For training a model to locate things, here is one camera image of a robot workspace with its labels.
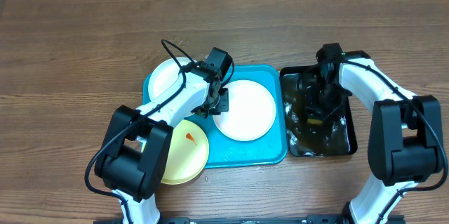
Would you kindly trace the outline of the white pink plate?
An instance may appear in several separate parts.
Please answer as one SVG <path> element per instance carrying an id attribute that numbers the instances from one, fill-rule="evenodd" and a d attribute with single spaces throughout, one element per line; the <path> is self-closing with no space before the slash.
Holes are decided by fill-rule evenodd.
<path id="1" fill-rule="evenodd" d="M 221 133 L 232 140 L 248 142 L 265 135 L 276 119 L 273 95 L 262 84 L 237 80 L 227 84 L 229 110 L 214 115 Z"/>

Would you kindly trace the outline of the green yellow sponge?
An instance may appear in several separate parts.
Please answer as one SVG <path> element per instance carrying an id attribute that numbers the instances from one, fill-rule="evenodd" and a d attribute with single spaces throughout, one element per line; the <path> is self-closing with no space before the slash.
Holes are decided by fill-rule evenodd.
<path id="1" fill-rule="evenodd" d="M 323 124 L 323 121 L 321 121 L 321 120 L 319 120 L 319 119 L 311 119 L 311 118 L 308 118 L 307 123 L 310 124 L 310 125 L 316 125 L 316 126 L 319 126 L 319 125 L 322 125 L 322 124 Z"/>

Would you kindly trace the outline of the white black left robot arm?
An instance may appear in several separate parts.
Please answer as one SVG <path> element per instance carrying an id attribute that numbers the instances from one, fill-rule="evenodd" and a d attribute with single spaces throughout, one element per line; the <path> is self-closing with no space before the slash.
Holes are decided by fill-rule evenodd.
<path id="1" fill-rule="evenodd" d="M 224 84 L 234 64 L 190 62 L 161 95 L 136 109 L 120 106 L 101 148 L 88 163 L 86 187 L 118 199 L 122 223 L 160 223 L 154 194 L 166 170 L 175 127 L 189 114 L 227 111 Z"/>

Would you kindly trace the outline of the white plate blue rim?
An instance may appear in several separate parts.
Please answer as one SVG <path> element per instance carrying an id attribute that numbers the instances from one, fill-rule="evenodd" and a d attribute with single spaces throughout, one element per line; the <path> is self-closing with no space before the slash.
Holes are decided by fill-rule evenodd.
<path id="1" fill-rule="evenodd" d="M 175 124 L 204 103 L 208 83 L 192 72 L 181 73 L 180 67 L 187 63 L 184 57 L 169 59 L 152 72 L 147 85 L 150 102 L 138 108 L 140 114 Z"/>

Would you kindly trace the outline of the yellow plate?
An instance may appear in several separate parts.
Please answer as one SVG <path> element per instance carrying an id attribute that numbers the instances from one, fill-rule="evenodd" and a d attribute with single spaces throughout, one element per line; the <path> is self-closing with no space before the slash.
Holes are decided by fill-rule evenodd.
<path id="1" fill-rule="evenodd" d="M 166 169 L 165 185 L 187 183 L 204 170 L 209 157 L 209 142 L 204 131 L 195 123 L 182 120 L 173 131 Z"/>

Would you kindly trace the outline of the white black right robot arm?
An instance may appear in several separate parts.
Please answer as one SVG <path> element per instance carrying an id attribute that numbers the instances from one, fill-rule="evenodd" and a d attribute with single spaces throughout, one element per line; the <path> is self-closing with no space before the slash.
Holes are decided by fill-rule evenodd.
<path id="1" fill-rule="evenodd" d="M 364 51 L 321 48 L 320 87 L 356 96 L 371 112 L 368 163 L 371 174 L 342 214 L 343 223 L 388 223 L 408 192 L 440 188 L 448 179 L 441 106 L 432 95 L 417 95 L 381 72 Z"/>

